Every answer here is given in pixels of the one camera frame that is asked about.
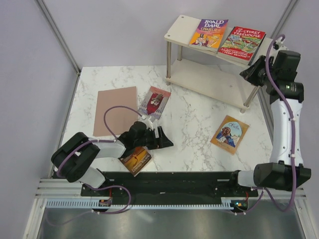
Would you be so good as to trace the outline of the orange Othello book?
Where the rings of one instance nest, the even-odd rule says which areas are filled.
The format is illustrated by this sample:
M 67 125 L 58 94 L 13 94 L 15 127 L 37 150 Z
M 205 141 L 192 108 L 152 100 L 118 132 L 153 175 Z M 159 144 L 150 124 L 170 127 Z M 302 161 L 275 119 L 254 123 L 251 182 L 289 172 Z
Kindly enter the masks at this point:
M 210 142 L 234 155 L 249 127 L 248 124 L 227 115 Z

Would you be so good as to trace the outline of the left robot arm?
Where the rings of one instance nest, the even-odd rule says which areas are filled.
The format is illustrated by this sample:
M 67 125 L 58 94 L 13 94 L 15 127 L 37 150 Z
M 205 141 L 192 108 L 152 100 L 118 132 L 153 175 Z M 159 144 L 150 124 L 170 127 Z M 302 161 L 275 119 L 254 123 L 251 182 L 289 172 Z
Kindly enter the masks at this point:
M 174 146 L 162 127 L 149 127 L 136 121 L 130 129 L 115 140 L 90 139 L 83 132 L 73 135 L 51 157 L 57 168 L 56 175 L 68 182 L 79 181 L 92 187 L 99 196 L 109 192 L 109 183 L 98 169 L 91 166 L 96 158 L 125 159 L 141 149 L 155 150 Z

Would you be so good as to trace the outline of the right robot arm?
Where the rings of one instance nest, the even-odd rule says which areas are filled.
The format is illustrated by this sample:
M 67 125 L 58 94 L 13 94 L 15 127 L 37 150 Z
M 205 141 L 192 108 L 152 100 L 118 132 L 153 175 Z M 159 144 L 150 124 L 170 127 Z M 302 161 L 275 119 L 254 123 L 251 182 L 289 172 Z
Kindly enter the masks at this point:
M 269 60 L 270 74 L 277 88 L 286 98 L 283 101 L 268 79 L 266 57 L 261 56 L 240 76 L 254 86 L 266 86 L 273 113 L 273 149 L 268 163 L 255 166 L 252 171 L 238 171 L 237 179 L 228 183 L 228 190 L 240 196 L 246 187 L 266 187 L 292 191 L 311 178 L 311 169 L 304 166 L 300 150 L 299 124 L 304 101 L 304 86 L 295 82 L 301 55 L 280 50 Z

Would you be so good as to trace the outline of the red 13-Storey Treehouse book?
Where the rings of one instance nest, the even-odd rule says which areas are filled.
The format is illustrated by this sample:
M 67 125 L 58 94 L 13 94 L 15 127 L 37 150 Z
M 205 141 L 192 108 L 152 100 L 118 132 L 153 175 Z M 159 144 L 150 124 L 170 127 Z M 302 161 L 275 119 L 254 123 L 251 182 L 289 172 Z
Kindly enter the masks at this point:
M 256 55 L 265 36 L 266 32 L 236 26 L 220 46 L 218 52 L 250 60 L 252 56 Z

